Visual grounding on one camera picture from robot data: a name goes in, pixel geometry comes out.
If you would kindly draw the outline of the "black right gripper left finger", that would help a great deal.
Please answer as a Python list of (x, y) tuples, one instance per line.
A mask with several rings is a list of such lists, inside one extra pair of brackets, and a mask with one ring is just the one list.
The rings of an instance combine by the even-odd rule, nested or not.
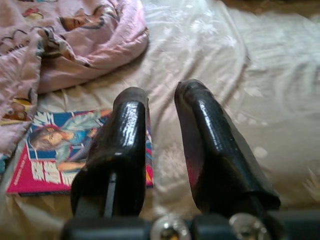
[(116, 174), (115, 213), (138, 216), (146, 192), (146, 136), (148, 96), (138, 87), (123, 90), (114, 100), (110, 120), (94, 137), (85, 165), (74, 177), (70, 203), (72, 213), (80, 199), (99, 204), (106, 200), (109, 180)]

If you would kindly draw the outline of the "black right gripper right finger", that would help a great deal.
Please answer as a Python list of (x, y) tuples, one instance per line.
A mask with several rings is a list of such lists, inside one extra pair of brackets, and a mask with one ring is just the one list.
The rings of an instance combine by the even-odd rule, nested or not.
[(196, 207), (226, 217), (278, 210), (279, 195), (212, 92), (199, 80), (180, 81), (174, 102)]

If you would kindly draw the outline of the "colourful comic book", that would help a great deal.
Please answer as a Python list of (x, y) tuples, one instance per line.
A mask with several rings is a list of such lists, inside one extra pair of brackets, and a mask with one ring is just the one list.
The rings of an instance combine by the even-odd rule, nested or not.
[(38, 111), (6, 189), (9, 196), (68, 194), (110, 110)]

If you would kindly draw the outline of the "white floral bed sheet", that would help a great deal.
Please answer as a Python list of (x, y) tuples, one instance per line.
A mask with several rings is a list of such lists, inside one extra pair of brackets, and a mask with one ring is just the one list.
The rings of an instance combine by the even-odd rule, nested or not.
[[(246, 139), (281, 207), (320, 209), (320, 0), (140, 1), (148, 29), (142, 54), (85, 83), (39, 94), (35, 112), (111, 109), (124, 89), (144, 89), (154, 174), (140, 217), (190, 217), (199, 210), (174, 92), (178, 82), (198, 79)], [(59, 240), (72, 217), (67, 194), (6, 193), (27, 130), (11, 157), (0, 159), (0, 240)]]

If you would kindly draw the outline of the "pink cartoon print blanket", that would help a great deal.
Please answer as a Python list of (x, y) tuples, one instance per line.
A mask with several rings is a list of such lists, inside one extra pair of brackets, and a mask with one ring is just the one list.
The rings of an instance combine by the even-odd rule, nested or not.
[(0, 160), (15, 151), (39, 94), (105, 75), (148, 41), (141, 0), (0, 0)]

